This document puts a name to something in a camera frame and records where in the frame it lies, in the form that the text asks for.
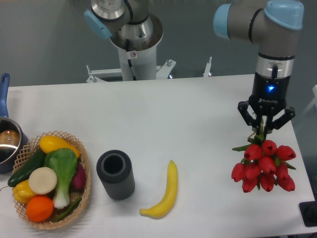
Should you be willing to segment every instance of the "banana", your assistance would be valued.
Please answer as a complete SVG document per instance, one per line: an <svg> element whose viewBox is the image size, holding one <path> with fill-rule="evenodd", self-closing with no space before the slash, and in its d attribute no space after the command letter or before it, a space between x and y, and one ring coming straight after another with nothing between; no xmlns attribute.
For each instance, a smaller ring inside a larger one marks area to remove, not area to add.
<svg viewBox="0 0 317 238"><path fill-rule="evenodd" d="M167 168L167 184L163 199L151 208L140 209L140 214L153 219L163 218L174 206L177 197L177 188L177 166L174 161L171 160Z"/></svg>

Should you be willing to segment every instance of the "yellow squash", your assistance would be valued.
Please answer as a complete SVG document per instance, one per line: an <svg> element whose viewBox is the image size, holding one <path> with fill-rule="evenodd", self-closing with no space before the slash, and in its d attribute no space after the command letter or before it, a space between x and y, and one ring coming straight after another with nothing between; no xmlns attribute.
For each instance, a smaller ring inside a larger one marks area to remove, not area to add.
<svg viewBox="0 0 317 238"><path fill-rule="evenodd" d="M140 209L140 214L153 219L160 219L164 217L174 206L177 197L177 189L177 167L174 161L171 160L167 168L167 185L163 199L149 209Z"/></svg>
<svg viewBox="0 0 317 238"><path fill-rule="evenodd" d="M29 180L25 180L13 188L13 195L19 203L28 203L37 194L30 189Z"/></svg>
<svg viewBox="0 0 317 238"><path fill-rule="evenodd" d="M43 136L40 140L40 148L46 154L61 148L68 148L75 152L77 158L79 158L80 156L80 152L77 150L75 146L69 144L67 141L65 141L64 139L58 136L53 136L53 135Z"/></svg>

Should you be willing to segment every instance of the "orange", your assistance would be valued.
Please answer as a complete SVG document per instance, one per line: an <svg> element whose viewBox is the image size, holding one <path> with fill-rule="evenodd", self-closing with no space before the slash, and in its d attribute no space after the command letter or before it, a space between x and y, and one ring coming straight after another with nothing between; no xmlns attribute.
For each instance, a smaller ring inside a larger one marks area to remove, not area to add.
<svg viewBox="0 0 317 238"><path fill-rule="evenodd" d="M54 210L53 201L47 196L35 196L26 206L26 215L31 222L41 222L49 218Z"/></svg>

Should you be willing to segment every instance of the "blue light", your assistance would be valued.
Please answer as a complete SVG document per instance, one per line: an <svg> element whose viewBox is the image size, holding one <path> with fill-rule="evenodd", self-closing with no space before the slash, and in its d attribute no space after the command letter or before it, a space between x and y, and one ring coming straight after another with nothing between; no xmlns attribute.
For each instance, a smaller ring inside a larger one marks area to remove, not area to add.
<svg viewBox="0 0 317 238"><path fill-rule="evenodd" d="M274 85L270 85L267 87L268 92L270 93L275 88Z"/></svg>

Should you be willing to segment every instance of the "gray wall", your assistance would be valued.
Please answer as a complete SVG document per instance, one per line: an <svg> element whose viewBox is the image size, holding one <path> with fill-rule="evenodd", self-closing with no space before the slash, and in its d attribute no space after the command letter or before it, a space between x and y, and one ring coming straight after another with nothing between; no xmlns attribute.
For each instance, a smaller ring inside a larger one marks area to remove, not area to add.
<svg viewBox="0 0 317 238"><path fill-rule="evenodd" d="M215 76L254 73L258 47L217 37L212 29L216 9L229 0L150 0L150 11L162 21L158 64L177 61L175 77L201 76L210 56ZM317 174L317 114L301 112L317 84L317 1L303 0L304 28L287 94L296 136L309 177ZM0 73L11 74L11 86L84 83L90 69L119 68L116 49L90 31L83 19L88 0L0 1Z"/></svg>

